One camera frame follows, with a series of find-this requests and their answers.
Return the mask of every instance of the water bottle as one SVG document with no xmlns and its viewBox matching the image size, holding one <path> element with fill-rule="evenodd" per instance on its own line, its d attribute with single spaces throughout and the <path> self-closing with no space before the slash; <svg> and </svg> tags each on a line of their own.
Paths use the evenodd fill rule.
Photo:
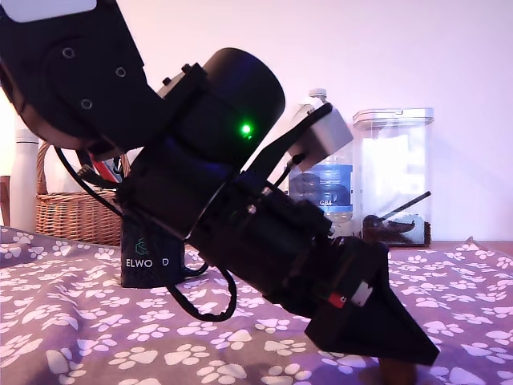
<svg viewBox="0 0 513 385">
<path fill-rule="evenodd" d="M 325 89 L 316 88 L 295 115 L 293 124 L 303 120 L 318 105 L 326 103 Z M 307 199 L 325 212 L 333 222 L 334 237 L 353 235 L 353 142 L 328 156 L 306 172 L 295 168 L 289 174 L 289 195 Z"/>
<path fill-rule="evenodd" d="M 16 156 L 10 177 L 10 226 L 30 233 L 36 221 L 38 137 L 16 122 Z"/>
</svg>

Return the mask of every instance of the black mug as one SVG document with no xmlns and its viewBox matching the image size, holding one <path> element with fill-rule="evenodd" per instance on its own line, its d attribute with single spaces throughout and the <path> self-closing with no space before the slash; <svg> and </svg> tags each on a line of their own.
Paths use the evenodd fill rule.
<svg viewBox="0 0 513 385">
<path fill-rule="evenodd" d="M 185 265 L 185 244 L 157 225 L 142 229 L 136 222 L 122 220 L 121 286 L 132 289 L 153 289 L 177 285 L 189 277 L 197 277 L 208 268 L 198 270 Z"/>
</svg>

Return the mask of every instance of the bottle cap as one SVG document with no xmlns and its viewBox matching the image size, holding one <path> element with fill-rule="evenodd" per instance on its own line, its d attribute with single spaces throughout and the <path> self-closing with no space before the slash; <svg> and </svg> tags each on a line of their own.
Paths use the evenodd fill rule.
<svg viewBox="0 0 513 385">
<path fill-rule="evenodd" d="M 314 88 L 309 91 L 308 96 L 311 98 L 327 97 L 327 91 L 324 88 Z"/>
</svg>

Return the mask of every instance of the bed sheet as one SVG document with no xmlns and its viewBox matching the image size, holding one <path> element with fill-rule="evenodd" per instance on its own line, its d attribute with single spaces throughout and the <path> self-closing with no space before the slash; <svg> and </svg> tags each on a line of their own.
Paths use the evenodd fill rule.
<svg viewBox="0 0 513 385">
<path fill-rule="evenodd" d="M 119 249 L 1 228 L 0 376 L 5 385 L 378 383 L 377 360 L 319 351 L 308 319 L 236 279 L 233 318 L 185 314 L 164 288 L 119 285 Z M 194 250 L 187 262 L 202 262 Z M 513 261 L 468 242 L 394 249 L 390 285 L 441 354 L 419 383 L 513 384 Z M 228 303 L 210 268 L 179 288 L 201 311 Z"/>
</svg>

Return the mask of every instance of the wire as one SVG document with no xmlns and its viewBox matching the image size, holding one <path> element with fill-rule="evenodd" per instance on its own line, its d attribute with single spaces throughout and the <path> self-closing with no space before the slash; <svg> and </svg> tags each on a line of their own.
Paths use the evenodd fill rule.
<svg viewBox="0 0 513 385">
<path fill-rule="evenodd" d="M 111 205 L 106 199 L 102 198 L 91 187 L 89 187 L 82 179 L 80 179 L 79 175 L 71 167 L 70 162 L 67 161 L 66 156 L 63 153 L 63 150 L 58 147 L 54 147 L 54 148 L 55 148 L 55 152 L 57 152 L 57 156 L 59 157 L 64 168 L 70 173 L 71 177 L 75 180 L 75 182 L 77 182 L 80 187 L 82 187 L 84 190 L 86 190 L 86 193 L 91 195 L 99 203 L 101 203 L 102 205 L 107 207 L 109 210 L 111 210 L 114 214 L 116 214 L 120 217 L 123 217 L 123 214 L 116 207 L 114 207 L 114 205 Z"/>
</svg>

